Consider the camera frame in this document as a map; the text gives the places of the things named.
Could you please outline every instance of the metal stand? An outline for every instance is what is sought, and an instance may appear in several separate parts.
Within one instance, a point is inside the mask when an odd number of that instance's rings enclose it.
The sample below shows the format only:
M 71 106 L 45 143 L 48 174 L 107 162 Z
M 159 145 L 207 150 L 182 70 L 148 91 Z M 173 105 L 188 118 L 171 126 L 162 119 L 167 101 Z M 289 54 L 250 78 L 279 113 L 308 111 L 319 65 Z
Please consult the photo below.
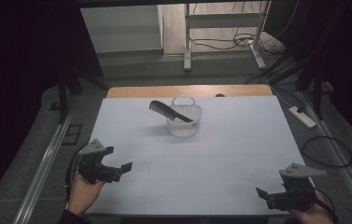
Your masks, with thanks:
M 260 33 L 269 9 L 269 2 L 264 3 L 260 13 L 239 14 L 212 14 L 212 15 L 190 15 L 190 4 L 185 5 L 185 49 L 184 70 L 190 71 L 190 29 L 202 28 L 232 28 L 232 27 L 257 27 L 254 40 L 250 41 L 250 48 L 259 69 L 265 69 L 266 65 L 260 56 L 259 41 Z

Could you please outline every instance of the human hand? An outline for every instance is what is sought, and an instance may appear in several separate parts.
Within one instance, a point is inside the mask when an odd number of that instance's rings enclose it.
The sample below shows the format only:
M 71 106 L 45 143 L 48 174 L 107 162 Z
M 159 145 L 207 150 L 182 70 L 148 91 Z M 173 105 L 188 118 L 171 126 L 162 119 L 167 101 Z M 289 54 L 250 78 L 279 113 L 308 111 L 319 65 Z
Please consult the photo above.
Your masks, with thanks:
M 317 190 L 316 196 L 323 203 L 325 202 L 324 197 Z M 316 203 L 307 211 L 297 209 L 289 209 L 287 211 L 295 216 L 301 224 L 333 224 L 328 212 Z
M 76 171 L 67 210 L 82 217 L 86 210 L 96 201 L 105 183 L 105 181 L 99 181 L 91 184 L 79 171 Z

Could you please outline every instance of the black comb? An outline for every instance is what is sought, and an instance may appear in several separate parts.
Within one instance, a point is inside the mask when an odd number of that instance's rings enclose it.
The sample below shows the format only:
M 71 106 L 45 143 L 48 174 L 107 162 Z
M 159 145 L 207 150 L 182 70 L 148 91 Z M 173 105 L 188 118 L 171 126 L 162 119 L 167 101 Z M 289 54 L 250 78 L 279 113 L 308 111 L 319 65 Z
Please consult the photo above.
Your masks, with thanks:
M 162 114 L 163 116 L 167 117 L 170 120 L 175 120 L 175 118 L 178 118 L 178 119 L 184 120 L 187 123 L 193 122 L 193 119 L 189 119 L 185 117 L 184 115 L 172 109 L 172 107 L 159 101 L 151 101 L 151 103 L 149 104 L 149 109 L 159 114 Z

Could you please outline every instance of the metal frame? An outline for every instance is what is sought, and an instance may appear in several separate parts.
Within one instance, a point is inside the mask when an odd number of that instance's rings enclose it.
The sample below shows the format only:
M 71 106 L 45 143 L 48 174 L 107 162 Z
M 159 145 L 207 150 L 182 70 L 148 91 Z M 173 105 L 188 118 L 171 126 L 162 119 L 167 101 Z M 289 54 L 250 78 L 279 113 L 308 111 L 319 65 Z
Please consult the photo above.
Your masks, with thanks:
M 52 136 L 50 143 L 47 147 L 44 157 L 38 166 L 33 181 L 24 196 L 21 207 L 16 214 L 13 224 L 27 224 L 30 220 L 31 214 L 34 211 L 36 202 L 38 201 L 39 194 L 44 187 L 47 180 L 51 165 L 56 158 L 57 151 L 63 141 L 63 137 L 67 131 L 68 125 L 74 114 L 74 108 L 77 103 L 77 97 L 71 98 L 69 102 L 69 113 L 65 117 L 63 124 L 59 124 L 57 130 Z
M 260 13 L 237 13 L 237 14 L 212 14 L 190 15 L 190 4 L 185 4 L 185 49 L 184 70 L 190 71 L 190 29 L 202 28 L 232 28 L 232 27 L 257 27 L 254 40 L 250 40 L 249 46 L 254 55 L 259 69 L 266 68 L 265 62 L 260 55 L 260 33 L 266 20 L 270 2 L 264 4 Z

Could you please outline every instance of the white table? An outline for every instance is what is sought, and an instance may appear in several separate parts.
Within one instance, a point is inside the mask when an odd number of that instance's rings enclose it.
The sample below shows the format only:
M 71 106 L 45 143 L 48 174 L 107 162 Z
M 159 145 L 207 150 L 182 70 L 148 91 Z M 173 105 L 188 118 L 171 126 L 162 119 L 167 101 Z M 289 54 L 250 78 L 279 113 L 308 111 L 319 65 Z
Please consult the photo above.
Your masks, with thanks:
M 172 136 L 151 100 L 104 99 L 92 139 L 113 146 L 103 164 L 133 170 L 106 184 L 90 214 L 143 216 L 279 215 L 255 188 L 283 192 L 278 173 L 304 164 L 275 96 L 195 98 L 203 109 L 191 138 Z

